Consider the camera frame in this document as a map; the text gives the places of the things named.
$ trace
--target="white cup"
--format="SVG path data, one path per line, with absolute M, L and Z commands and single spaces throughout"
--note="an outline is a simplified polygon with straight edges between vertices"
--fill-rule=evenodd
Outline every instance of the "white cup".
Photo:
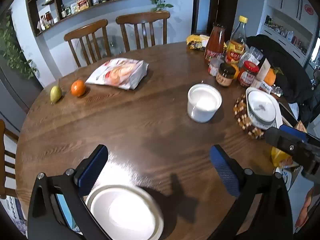
M 208 122 L 221 103 L 218 90 L 207 84 L 196 84 L 188 92 L 188 115 L 196 122 Z

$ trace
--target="wooden chair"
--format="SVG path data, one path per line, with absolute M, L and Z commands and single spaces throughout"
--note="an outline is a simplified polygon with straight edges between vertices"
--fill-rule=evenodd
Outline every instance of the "wooden chair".
M 124 41 L 125 51 L 130 51 L 129 42 L 127 32 L 125 30 L 125 24 L 133 24 L 134 25 L 134 34 L 136 38 L 137 49 L 141 49 L 139 32 L 137 24 L 141 24 L 142 26 L 142 35 L 143 35 L 143 43 L 144 47 L 148 47 L 147 40 L 147 32 L 145 23 L 149 23 L 150 26 L 150 36 L 151 36 L 151 46 L 155 45 L 155 36 L 153 32 L 152 23 L 163 19 L 163 44 L 167 44 L 167 19 L 170 17 L 170 13 L 168 11 L 158 11 L 158 12 L 146 12 L 146 13 L 136 13 L 136 14 L 127 14 L 121 15 L 116 18 L 116 23 L 120 24 L 122 37 Z
M 94 34 L 100 28 L 102 28 L 103 41 L 104 41 L 104 46 L 105 46 L 107 55 L 109 57 L 111 57 L 111 52 L 110 52 L 110 47 L 109 47 L 109 42 L 108 42 L 108 37 L 107 37 L 107 30 L 106 30 L 106 26 L 107 25 L 108 25 L 108 21 L 106 19 L 103 19 L 103 20 L 96 21 L 94 23 L 90 23 L 90 24 L 88 24 L 88 25 L 86 25 L 84 27 L 81 27 L 79 29 L 76 29 L 76 30 L 71 31 L 71 32 L 67 33 L 66 35 L 64 35 L 64 40 L 69 43 L 71 52 L 73 54 L 73 57 L 75 58 L 75 61 L 76 61 L 77 65 L 78 65 L 78 67 L 81 67 L 81 65 L 80 65 L 80 62 L 79 62 L 78 57 L 76 55 L 75 49 L 73 48 L 73 45 L 71 43 L 71 40 L 72 39 L 79 39 L 80 40 L 81 49 L 82 49 L 82 52 L 84 54 L 85 61 L 87 62 L 87 65 L 90 65 L 91 63 L 89 61 L 89 57 L 88 57 L 87 51 L 85 50 L 82 37 L 85 36 L 85 38 L 87 40 L 87 45 L 88 45 L 89 52 L 90 52 L 91 59 L 92 59 L 93 63 L 97 62 L 97 60 L 95 58 L 95 55 L 93 53 L 91 42 L 89 40 L 89 34 L 92 35 L 94 48 L 95 48 L 96 54 L 98 56 L 98 59 L 100 60 L 101 59 L 101 54 L 100 54 L 100 51 L 99 51 L 99 47 L 98 47 L 96 36 Z
M 16 191 L 14 189 L 6 188 L 4 186 L 6 177 L 16 179 L 16 176 L 14 174 L 5 171 L 5 166 L 14 169 L 15 165 L 13 163 L 6 162 L 4 160 L 4 156 L 7 155 L 15 159 L 16 155 L 4 149 L 4 135 L 7 135 L 15 143 L 18 143 L 19 137 L 6 129 L 4 121 L 0 119 L 0 136 L 2 137 L 2 140 L 0 142 L 0 198 L 2 199 L 6 199 L 7 195 L 17 197 Z

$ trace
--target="tangerine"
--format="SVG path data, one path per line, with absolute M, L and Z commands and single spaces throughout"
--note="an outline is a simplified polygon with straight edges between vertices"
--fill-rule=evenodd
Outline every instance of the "tangerine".
M 82 96 L 85 93 L 85 90 L 86 86 L 81 79 L 74 81 L 71 85 L 71 94 L 73 94 L 76 97 Z

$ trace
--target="orange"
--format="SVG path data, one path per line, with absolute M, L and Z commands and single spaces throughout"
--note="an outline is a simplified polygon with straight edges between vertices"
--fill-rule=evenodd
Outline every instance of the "orange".
M 264 78 L 265 83 L 267 83 L 269 86 L 273 86 L 273 84 L 276 81 L 276 74 L 274 73 L 273 69 L 270 68 L 266 77 Z
M 78 79 L 77 81 L 74 81 L 71 85 L 71 94 L 73 94 L 76 97 L 82 96 L 85 93 L 85 84 L 82 80 Z

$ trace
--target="red sticker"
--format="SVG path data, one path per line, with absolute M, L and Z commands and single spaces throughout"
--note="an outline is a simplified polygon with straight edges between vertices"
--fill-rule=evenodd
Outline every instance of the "red sticker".
M 311 5 L 305 4 L 304 9 L 306 10 L 306 12 L 310 15 L 313 15 L 314 11 L 313 8 L 311 7 Z

